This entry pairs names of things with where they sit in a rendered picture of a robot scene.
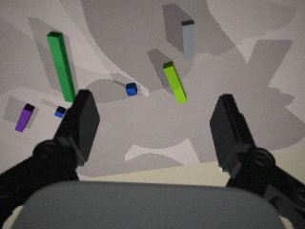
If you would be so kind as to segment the small blue block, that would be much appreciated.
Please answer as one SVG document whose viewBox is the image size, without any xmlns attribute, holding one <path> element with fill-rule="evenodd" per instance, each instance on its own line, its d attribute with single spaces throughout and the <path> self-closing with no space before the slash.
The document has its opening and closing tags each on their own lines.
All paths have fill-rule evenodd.
<svg viewBox="0 0 305 229">
<path fill-rule="evenodd" d="M 137 87 L 136 87 L 135 83 L 127 84 L 126 92 L 127 92 L 128 96 L 136 95 L 137 94 Z"/>
<path fill-rule="evenodd" d="M 54 115 L 55 115 L 55 116 L 58 116 L 58 117 L 60 117 L 60 118 L 62 118 L 66 110 L 67 110 L 67 109 L 65 109 L 65 108 L 63 108 L 63 107 L 61 107 L 61 106 L 59 106 L 59 107 L 57 108 L 57 110 L 56 110 L 56 112 L 55 112 Z"/>
</svg>

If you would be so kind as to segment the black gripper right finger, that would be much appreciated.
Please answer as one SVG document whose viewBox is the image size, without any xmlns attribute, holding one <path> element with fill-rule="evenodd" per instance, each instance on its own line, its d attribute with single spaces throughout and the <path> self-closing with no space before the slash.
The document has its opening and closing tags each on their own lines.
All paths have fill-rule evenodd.
<svg viewBox="0 0 305 229">
<path fill-rule="evenodd" d="M 294 229 L 305 229 L 305 184 L 276 166 L 269 151 L 256 147 L 232 94 L 218 98 L 210 128 L 218 165 L 230 176 L 225 187 L 265 198 Z"/>
</svg>

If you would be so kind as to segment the purple rectangular rod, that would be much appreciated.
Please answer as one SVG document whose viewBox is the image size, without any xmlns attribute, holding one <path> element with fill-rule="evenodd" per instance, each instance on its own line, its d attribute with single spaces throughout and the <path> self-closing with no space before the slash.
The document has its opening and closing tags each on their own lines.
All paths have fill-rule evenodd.
<svg viewBox="0 0 305 229">
<path fill-rule="evenodd" d="M 15 130 L 18 131 L 18 132 L 23 132 L 24 129 L 26 128 L 29 120 L 30 120 L 30 117 L 31 117 L 31 114 L 34 110 L 34 106 L 30 105 L 27 103 L 27 105 L 24 107 L 20 117 L 19 117 L 19 120 L 17 122 L 17 125 L 15 127 Z"/>
</svg>

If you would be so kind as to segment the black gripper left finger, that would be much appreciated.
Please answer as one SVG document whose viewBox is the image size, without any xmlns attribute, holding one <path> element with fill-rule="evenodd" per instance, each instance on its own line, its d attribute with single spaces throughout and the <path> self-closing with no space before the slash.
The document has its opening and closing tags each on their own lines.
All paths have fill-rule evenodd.
<svg viewBox="0 0 305 229">
<path fill-rule="evenodd" d="M 75 170 L 88 161 L 99 122 L 92 92 L 79 90 L 53 138 L 38 143 L 32 156 L 0 174 L 0 229 L 37 190 L 80 180 Z"/>
</svg>

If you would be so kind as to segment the grey rectangular block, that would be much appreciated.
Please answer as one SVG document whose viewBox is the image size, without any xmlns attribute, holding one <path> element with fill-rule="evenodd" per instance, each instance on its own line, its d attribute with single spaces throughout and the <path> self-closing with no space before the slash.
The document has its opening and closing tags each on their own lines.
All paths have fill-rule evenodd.
<svg viewBox="0 0 305 229">
<path fill-rule="evenodd" d="M 182 21 L 184 59 L 195 58 L 194 21 Z"/>
</svg>

